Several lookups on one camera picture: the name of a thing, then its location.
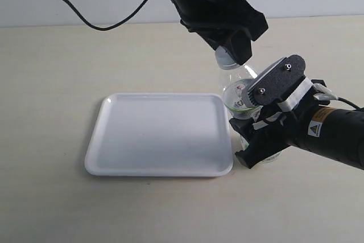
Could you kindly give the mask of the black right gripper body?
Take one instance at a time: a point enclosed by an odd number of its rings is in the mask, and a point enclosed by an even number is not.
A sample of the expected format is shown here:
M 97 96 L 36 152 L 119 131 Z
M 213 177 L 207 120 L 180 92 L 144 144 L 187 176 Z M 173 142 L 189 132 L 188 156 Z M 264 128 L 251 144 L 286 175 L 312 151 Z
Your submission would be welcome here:
M 305 79 L 283 101 L 264 106 L 251 124 L 251 144 L 256 149 L 286 149 L 290 146 L 308 149 L 308 141 L 318 141 L 324 124 L 332 114 L 329 106 L 332 91 L 324 80 Z

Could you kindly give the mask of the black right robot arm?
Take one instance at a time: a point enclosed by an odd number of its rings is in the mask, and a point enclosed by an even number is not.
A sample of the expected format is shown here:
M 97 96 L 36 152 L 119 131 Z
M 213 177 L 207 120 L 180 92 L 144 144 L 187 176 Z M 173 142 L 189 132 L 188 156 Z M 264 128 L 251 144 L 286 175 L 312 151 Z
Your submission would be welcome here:
M 290 112 L 282 111 L 275 102 L 261 107 L 257 117 L 231 118 L 233 130 L 246 141 L 236 158 L 252 168 L 292 146 L 363 169 L 363 108 L 332 108 L 332 100 L 345 101 L 334 96 L 323 80 L 314 79 Z

